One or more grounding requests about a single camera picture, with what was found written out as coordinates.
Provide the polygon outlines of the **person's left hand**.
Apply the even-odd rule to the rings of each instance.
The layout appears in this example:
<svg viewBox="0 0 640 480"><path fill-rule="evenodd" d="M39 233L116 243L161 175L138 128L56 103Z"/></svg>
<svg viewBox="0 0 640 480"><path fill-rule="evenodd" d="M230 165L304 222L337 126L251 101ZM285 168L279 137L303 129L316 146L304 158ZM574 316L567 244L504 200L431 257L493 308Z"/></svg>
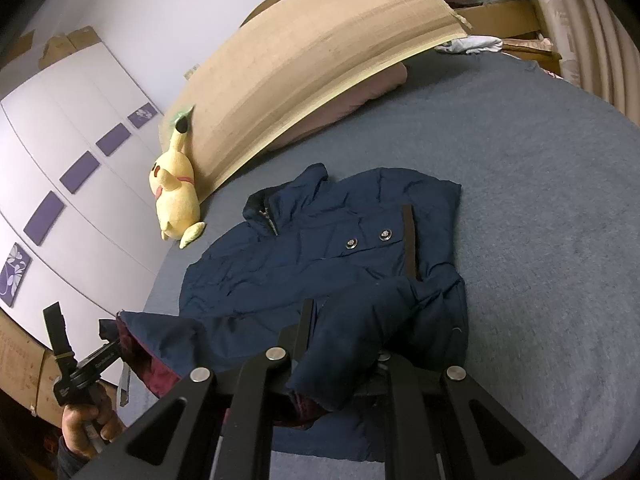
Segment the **person's left hand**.
<svg viewBox="0 0 640 480"><path fill-rule="evenodd" d="M66 448L85 460L90 460L98 452L90 438L89 427L107 442L114 441L126 429L101 384L94 386L89 403L66 404L63 408L62 435Z"/></svg>

